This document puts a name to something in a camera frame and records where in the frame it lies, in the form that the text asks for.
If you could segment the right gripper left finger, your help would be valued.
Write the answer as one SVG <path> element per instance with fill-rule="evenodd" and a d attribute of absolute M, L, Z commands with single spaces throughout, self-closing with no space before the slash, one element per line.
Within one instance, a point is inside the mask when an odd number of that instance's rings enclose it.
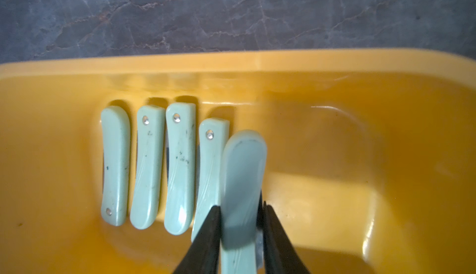
<path fill-rule="evenodd" d="M 221 208 L 213 206 L 173 274 L 216 274 L 221 239 Z"/>

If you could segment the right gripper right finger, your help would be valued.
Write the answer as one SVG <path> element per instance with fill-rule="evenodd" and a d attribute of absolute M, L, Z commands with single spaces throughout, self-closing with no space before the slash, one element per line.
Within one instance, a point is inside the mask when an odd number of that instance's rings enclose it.
<path fill-rule="evenodd" d="M 263 204 L 264 268 L 267 274 L 310 274 L 297 255 L 275 210 Z"/>

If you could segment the mint knife bottom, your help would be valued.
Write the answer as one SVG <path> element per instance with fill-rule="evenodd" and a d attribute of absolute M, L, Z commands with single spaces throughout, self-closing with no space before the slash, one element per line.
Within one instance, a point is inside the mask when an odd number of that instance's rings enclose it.
<path fill-rule="evenodd" d="M 157 217 L 164 152 L 165 109 L 142 106 L 137 113 L 136 178 L 130 212 L 137 229 L 150 227 Z"/>

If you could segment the mint knife short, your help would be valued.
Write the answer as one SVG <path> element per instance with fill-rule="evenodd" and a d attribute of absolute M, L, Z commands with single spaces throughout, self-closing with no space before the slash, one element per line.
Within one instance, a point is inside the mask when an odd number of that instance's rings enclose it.
<path fill-rule="evenodd" d="M 210 118 L 199 126 L 198 194 L 191 240 L 198 235 L 212 207 L 220 205 L 220 167 L 229 139 L 229 121 Z"/>

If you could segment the yellow storage box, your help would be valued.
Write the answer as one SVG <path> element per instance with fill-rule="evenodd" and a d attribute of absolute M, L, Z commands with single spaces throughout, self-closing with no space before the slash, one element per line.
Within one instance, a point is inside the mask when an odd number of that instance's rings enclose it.
<path fill-rule="evenodd" d="M 166 274 L 190 247 L 160 200 L 101 217 L 100 113 L 197 106 L 267 143 L 262 192 L 314 274 L 476 271 L 476 63 L 410 49 L 1 65 L 1 272 Z"/>

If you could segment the mint knife long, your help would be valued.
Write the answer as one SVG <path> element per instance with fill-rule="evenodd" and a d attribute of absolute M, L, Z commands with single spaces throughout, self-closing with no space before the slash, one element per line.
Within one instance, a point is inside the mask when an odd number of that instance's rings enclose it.
<path fill-rule="evenodd" d="M 119 106 L 106 107 L 100 115 L 103 141 L 104 186 L 101 215 L 113 226 L 126 219 L 130 173 L 130 120 Z"/>

